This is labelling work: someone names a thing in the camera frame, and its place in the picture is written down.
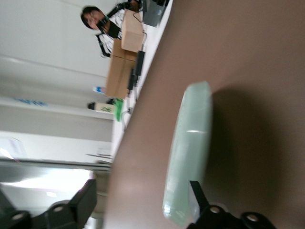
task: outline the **white shirt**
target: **white shirt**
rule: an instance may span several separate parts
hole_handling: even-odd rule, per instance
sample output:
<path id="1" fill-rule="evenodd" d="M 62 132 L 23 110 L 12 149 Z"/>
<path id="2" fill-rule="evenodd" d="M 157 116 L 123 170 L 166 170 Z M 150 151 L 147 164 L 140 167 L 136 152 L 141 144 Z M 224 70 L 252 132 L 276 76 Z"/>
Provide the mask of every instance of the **white shirt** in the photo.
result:
<path id="1" fill-rule="evenodd" d="M 125 10 L 120 10 L 115 15 L 113 15 L 111 18 L 109 18 L 114 24 L 116 24 L 119 28 L 122 28 L 123 18 L 124 18 Z M 99 36 L 100 40 L 104 44 L 104 49 L 107 53 L 112 53 L 113 48 L 113 38 L 110 37 L 108 34 L 103 33 Z M 119 32 L 118 38 L 122 38 L 122 31 Z"/>

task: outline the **cardboard box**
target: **cardboard box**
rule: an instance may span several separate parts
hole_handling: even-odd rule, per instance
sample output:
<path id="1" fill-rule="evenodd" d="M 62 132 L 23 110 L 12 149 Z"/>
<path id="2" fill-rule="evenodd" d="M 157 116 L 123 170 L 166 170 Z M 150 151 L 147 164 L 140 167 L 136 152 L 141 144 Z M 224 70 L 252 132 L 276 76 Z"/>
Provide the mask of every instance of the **cardboard box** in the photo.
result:
<path id="1" fill-rule="evenodd" d="M 137 53 L 124 50 L 121 45 L 121 40 L 114 39 L 105 95 L 125 99 L 130 71 L 135 66 Z"/>
<path id="2" fill-rule="evenodd" d="M 122 49 L 132 52 L 138 52 L 141 50 L 144 33 L 143 26 L 140 21 L 142 20 L 139 13 L 135 13 L 131 10 L 125 10 L 122 23 Z"/>

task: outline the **black hair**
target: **black hair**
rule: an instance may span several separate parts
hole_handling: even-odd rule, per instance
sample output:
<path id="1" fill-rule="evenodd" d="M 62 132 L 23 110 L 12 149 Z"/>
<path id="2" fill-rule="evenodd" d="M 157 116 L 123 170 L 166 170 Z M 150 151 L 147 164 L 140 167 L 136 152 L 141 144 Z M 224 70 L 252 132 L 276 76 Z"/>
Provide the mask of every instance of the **black hair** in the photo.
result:
<path id="1" fill-rule="evenodd" d="M 84 25 L 86 27 L 88 27 L 89 29 L 92 29 L 92 30 L 93 30 L 93 28 L 91 28 L 91 26 L 88 24 L 87 19 L 85 19 L 84 14 L 91 13 L 94 10 L 101 12 L 101 10 L 99 8 L 97 8 L 96 6 L 85 6 L 82 9 L 82 13 L 81 13 L 81 21 L 84 23 Z"/>

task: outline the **bright light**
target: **bright light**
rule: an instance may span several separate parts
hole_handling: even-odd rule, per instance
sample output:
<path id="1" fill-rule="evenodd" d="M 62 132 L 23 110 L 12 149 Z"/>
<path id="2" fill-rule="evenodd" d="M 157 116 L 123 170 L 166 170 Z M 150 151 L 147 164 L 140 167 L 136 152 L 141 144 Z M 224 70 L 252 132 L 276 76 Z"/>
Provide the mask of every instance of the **bright light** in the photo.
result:
<path id="1" fill-rule="evenodd" d="M 200 133 L 200 134 L 206 134 L 205 131 L 201 131 L 201 130 L 188 130 L 188 133 Z"/>
<path id="2" fill-rule="evenodd" d="M 171 207 L 167 204 L 164 205 L 164 214 L 168 214 L 171 212 Z"/>
<path id="3" fill-rule="evenodd" d="M 16 58 L 8 58 L 10 61 L 12 61 L 13 63 L 23 63 L 22 61 L 16 59 Z"/>
<path id="4" fill-rule="evenodd" d="M 47 196 L 49 196 L 49 197 L 57 197 L 57 194 L 55 192 L 47 192 Z"/>
<path id="5" fill-rule="evenodd" d="M 6 149 L 0 148 L 0 153 L 7 158 L 14 159 Z"/>
<path id="6" fill-rule="evenodd" d="M 14 187 L 68 192 L 80 190 L 89 179 L 89 175 L 90 171 L 83 169 L 56 169 L 43 177 L 3 184 Z"/>

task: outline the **blue sign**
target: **blue sign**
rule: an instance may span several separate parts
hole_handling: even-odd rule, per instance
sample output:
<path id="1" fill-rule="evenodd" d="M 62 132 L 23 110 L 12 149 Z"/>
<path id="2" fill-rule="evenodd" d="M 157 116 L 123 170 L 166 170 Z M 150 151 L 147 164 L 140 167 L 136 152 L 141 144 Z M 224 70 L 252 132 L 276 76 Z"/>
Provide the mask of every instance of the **blue sign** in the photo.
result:
<path id="1" fill-rule="evenodd" d="M 42 102 L 42 101 L 35 101 L 35 100 L 30 100 L 30 99 L 17 99 L 17 98 L 14 98 L 14 100 L 28 104 L 28 105 L 48 106 L 47 103 Z"/>

